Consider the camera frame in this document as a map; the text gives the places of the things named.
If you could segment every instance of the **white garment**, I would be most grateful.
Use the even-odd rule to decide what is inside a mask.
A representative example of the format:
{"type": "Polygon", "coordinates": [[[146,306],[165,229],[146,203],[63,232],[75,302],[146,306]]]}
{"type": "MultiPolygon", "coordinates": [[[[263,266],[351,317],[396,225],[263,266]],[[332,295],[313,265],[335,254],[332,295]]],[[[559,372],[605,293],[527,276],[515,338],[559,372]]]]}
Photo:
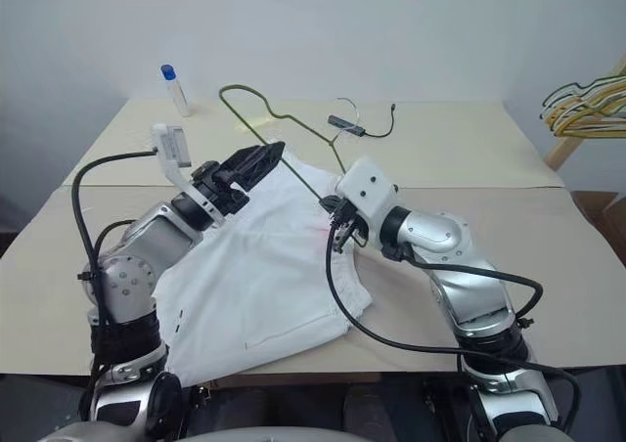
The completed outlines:
{"type": "MultiPolygon", "coordinates": [[[[336,177],[286,155],[325,196],[336,177]]],[[[183,385],[205,382],[319,346],[347,332],[325,274],[329,214],[282,164],[156,286],[167,369],[183,385]]],[[[361,286],[352,247],[334,255],[333,277],[360,316],[372,298],[361,286]]]]}

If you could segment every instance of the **white bracket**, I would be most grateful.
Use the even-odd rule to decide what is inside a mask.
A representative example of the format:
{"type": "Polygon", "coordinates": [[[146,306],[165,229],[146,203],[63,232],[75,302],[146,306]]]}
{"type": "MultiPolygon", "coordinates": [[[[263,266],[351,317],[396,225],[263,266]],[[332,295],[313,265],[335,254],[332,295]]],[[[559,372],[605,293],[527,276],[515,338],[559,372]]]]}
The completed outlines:
{"type": "Polygon", "coordinates": [[[167,124],[155,124],[150,133],[156,147],[156,157],[165,178],[206,212],[206,215],[213,219],[215,226],[221,227],[226,221],[222,213],[180,172],[180,168],[192,166],[183,128],[168,126],[167,124]]]}

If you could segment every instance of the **table surface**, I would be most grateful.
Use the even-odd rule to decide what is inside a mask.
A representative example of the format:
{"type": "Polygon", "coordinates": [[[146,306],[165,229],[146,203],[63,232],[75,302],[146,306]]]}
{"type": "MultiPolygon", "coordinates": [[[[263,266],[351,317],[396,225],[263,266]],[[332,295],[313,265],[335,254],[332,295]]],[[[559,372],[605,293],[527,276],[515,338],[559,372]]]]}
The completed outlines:
{"type": "MultiPolygon", "coordinates": [[[[311,107],[302,102],[285,103],[285,108],[294,112],[302,107],[300,112],[312,114],[313,107],[323,108],[318,111],[323,112],[322,119],[326,118],[330,107],[336,106],[336,102],[311,104],[311,107]]],[[[201,111],[211,108],[207,104],[201,111]]],[[[359,108],[367,129],[370,126],[365,121],[370,121],[370,109],[376,114],[383,114],[385,108],[388,111],[387,104],[359,108]]],[[[201,111],[184,121],[185,127],[191,129],[188,131],[190,152],[197,162],[208,156],[222,159],[252,142],[234,121],[220,126],[224,130],[219,138],[207,141],[201,131],[208,133],[205,126],[219,110],[211,110],[215,113],[210,112],[206,119],[201,118],[201,111]],[[208,150],[202,145],[204,142],[210,142],[208,150]]],[[[331,111],[346,116],[338,110],[331,111]]],[[[256,117],[254,111],[248,112],[256,117]]],[[[563,367],[626,363],[626,341],[621,336],[620,316],[626,303],[626,270],[602,236],[578,212],[568,192],[559,188],[559,177],[545,169],[502,107],[495,104],[403,104],[398,105],[397,112],[393,137],[381,141],[350,138],[346,146],[350,145],[354,153],[346,151],[351,154],[346,158],[350,160],[359,151],[370,153],[391,178],[402,177],[402,186],[411,187],[400,191],[407,207],[462,215],[470,222],[485,256],[499,269],[544,284],[544,299],[532,313],[537,323],[525,334],[541,362],[563,367]],[[404,117],[408,117],[408,113],[413,116],[403,120],[401,113],[404,117]],[[484,120],[485,124],[478,124],[478,120],[484,120]],[[500,120],[502,134],[487,122],[492,120],[500,120]],[[485,137],[489,131],[493,134],[483,139],[480,144],[483,152],[477,154],[474,138],[466,137],[466,145],[461,147],[451,143],[448,136],[429,137],[426,130],[437,128],[434,131],[437,133],[452,126],[460,132],[469,127],[468,131],[485,137]],[[407,148],[420,156],[404,158],[402,154],[407,148]],[[436,153],[428,153],[426,148],[436,153]],[[511,156],[506,156],[507,151],[512,152],[511,156]],[[438,165],[432,165],[429,171],[421,169],[424,160],[432,163],[437,159],[458,160],[459,157],[464,166],[471,168],[465,170],[467,173],[459,174],[459,169],[448,170],[447,167],[432,169],[438,165]]],[[[166,101],[130,101],[79,165],[100,155],[143,149],[151,123],[180,123],[180,119],[166,101]],[[129,137],[122,137],[124,127],[129,137]]],[[[262,130],[272,132],[268,125],[263,125],[262,130]]],[[[317,149],[308,150],[312,147],[310,141],[294,139],[291,147],[305,161],[315,161],[322,156],[317,149]]],[[[324,160],[318,160],[317,164],[333,170],[332,158],[324,160]]],[[[158,174],[153,161],[141,168],[140,160],[128,163],[132,166],[103,169],[86,180],[93,186],[83,188],[82,203],[92,232],[101,230],[111,221],[137,217],[157,201],[169,199],[175,193],[172,187],[164,186],[167,182],[158,174]]],[[[386,261],[368,248],[356,255],[356,264],[363,285],[374,299],[363,317],[367,326],[406,342],[454,344],[452,334],[431,299],[423,273],[406,264],[386,261]]],[[[87,373],[91,355],[85,312],[90,303],[80,283],[73,279],[83,265],[84,252],[71,215],[69,187],[61,186],[0,261],[0,372],[87,373]]],[[[527,298],[524,287],[510,286],[509,289],[517,306],[527,298]]],[[[324,346],[250,372],[444,371],[453,368],[454,360],[450,357],[389,349],[351,331],[324,346]]]]}

